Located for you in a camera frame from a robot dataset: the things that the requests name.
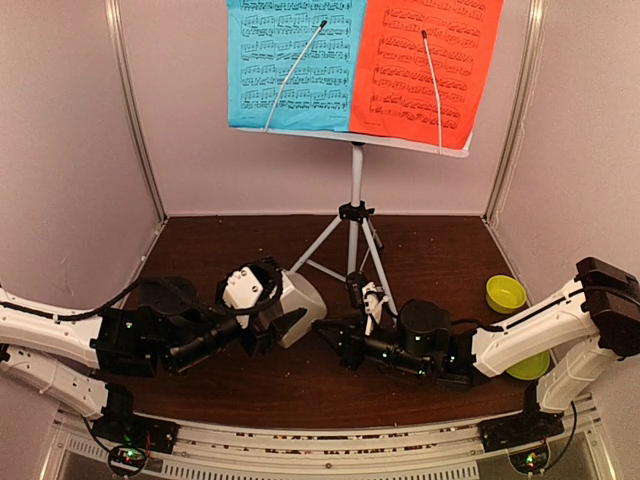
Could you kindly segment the white wedge-shaped holder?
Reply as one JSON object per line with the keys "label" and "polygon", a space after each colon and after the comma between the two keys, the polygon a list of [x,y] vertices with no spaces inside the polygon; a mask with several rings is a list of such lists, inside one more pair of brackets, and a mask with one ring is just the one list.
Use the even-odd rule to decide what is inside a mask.
{"label": "white wedge-shaped holder", "polygon": [[312,323],[324,319],[327,306],[319,291],[301,274],[284,270],[280,306],[293,322],[279,335],[278,344],[289,348],[311,331]]}

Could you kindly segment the white folding music stand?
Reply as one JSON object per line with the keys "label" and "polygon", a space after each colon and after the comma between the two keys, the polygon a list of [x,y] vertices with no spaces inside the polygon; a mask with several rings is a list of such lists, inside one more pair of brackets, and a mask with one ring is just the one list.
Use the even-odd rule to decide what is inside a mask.
{"label": "white folding music stand", "polygon": [[371,217],[374,210],[366,206],[362,199],[362,183],[364,168],[364,147],[376,145],[384,147],[394,147],[405,150],[418,151],[429,154],[437,154],[453,158],[466,158],[469,156],[471,140],[467,139],[460,149],[446,148],[440,144],[432,145],[410,141],[394,137],[380,137],[359,133],[336,132],[331,130],[282,130],[271,127],[271,122],[267,120],[259,127],[248,127],[248,132],[262,132],[265,134],[280,134],[300,137],[311,137],[327,140],[344,141],[351,144],[351,195],[350,200],[338,208],[338,213],[328,226],[311,243],[304,253],[296,260],[290,268],[292,272],[299,270],[304,265],[309,265],[314,269],[323,272],[337,280],[344,282],[346,275],[340,274],[328,267],[325,267],[312,259],[313,254],[332,235],[337,227],[343,223],[349,225],[347,267],[346,274],[351,274],[358,267],[362,268],[368,260],[374,264],[382,292],[388,299],[388,306],[392,313],[397,312],[391,287],[381,259],[381,249],[383,243],[374,231]]}

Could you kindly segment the red sheet music page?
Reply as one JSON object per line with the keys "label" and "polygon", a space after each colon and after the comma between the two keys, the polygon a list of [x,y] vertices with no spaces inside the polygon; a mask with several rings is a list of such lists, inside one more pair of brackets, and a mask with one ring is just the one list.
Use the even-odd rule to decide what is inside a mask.
{"label": "red sheet music page", "polygon": [[370,1],[349,129],[461,150],[472,134],[502,16],[491,0]]}

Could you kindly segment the blue sheet music page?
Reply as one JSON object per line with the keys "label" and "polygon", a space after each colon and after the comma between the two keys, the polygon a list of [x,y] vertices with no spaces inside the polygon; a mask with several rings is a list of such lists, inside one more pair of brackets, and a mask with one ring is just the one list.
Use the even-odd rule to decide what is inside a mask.
{"label": "blue sheet music page", "polygon": [[349,129],[365,1],[229,1],[228,123]]}

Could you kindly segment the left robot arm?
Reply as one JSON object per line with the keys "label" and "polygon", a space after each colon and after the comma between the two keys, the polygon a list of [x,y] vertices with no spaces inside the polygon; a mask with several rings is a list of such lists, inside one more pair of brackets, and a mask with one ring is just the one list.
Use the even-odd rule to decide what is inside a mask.
{"label": "left robot arm", "polygon": [[159,368],[173,375],[238,344],[251,357],[274,345],[292,346],[324,317],[326,305],[301,275],[244,267],[218,287],[216,301],[199,300],[181,277],[139,279],[121,292],[138,290],[137,305],[112,299],[72,311],[1,294],[1,369],[104,422],[123,444],[144,433],[124,386],[90,378],[68,361],[122,377],[152,378]]}

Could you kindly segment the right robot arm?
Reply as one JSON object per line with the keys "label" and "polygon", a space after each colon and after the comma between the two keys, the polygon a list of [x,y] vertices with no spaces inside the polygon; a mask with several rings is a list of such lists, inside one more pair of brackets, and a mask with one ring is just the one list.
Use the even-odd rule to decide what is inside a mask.
{"label": "right robot arm", "polygon": [[347,278],[347,290],[357,316],[317,320],[312,329],[349,369],[370,360],[462,388],[572,342],[567,356],[535,382],[533,404],[513,419],[513,433],[530,442],[609,365],[639,353],[638,279],[595,257],[576,268],[572,280],[540,303],[491,325],[469,319],[469,330],[460,334],[447,310],[419,299],[393,315],[393,329],[382,328],[390,301],[355,272]]}

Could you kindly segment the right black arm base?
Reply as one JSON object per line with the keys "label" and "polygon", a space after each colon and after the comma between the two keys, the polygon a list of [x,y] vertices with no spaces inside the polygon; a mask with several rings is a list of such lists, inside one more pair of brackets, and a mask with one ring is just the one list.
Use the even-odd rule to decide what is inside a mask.
{"label": "right black arm base", "polygon": [[537,401],[536,389],[528,388],[521,412],[483,420],[478,424],[483,449],[486,453],[510,449],[562,434],[563,416],[562,411],[543,412]]}

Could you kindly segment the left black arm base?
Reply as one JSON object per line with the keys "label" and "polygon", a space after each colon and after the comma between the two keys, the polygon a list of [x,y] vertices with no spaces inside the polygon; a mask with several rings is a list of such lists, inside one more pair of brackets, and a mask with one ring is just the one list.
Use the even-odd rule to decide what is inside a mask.
{"label": "left black arm base", "polygon": [[133,394],[124,386],[106,385],[106,405],[101,416],[92,422],[92,432],[99,438],[152,452],[173,452],[179,425],[168,420],[136,414]]}

